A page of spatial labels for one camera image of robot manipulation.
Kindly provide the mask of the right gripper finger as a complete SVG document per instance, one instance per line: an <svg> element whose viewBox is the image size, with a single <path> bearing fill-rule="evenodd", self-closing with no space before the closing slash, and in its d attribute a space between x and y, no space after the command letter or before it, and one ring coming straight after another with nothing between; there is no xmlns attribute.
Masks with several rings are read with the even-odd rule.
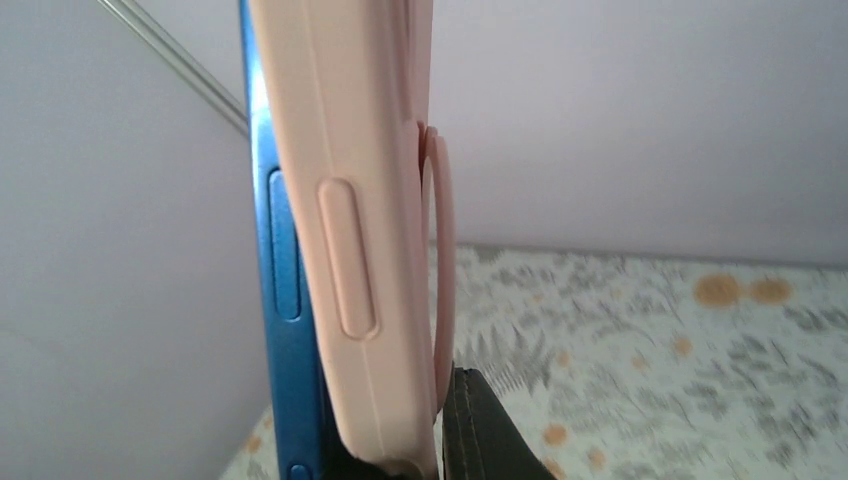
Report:
<svg viewBox="0 0 848 480"><path fill-rule="evenodd" d="M544 480L531 451L482 373L455 368L442 410L443 472L452 480Z"/></svg>

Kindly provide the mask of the phone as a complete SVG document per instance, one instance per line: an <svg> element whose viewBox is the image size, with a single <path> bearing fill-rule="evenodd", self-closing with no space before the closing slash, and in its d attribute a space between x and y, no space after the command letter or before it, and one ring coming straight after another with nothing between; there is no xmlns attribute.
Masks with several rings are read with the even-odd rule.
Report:
<svg viewBox="0 0 848 480"><path fill-rule="evenodd" d="M319 479L330 449L313 311L247 2L240 14L276 457L281 478Z"/></svg>

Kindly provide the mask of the pink phone case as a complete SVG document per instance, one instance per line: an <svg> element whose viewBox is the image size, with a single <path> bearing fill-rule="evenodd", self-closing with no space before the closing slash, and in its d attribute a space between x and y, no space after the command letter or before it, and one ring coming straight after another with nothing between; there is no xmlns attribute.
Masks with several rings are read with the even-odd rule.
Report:
<svg viewBox="0 0 848 480"><path fill-rule="evenodd" d="M386 474L439 475L455 217L428 125L430 1L252 1L279 163L335 424Z"/></svg>

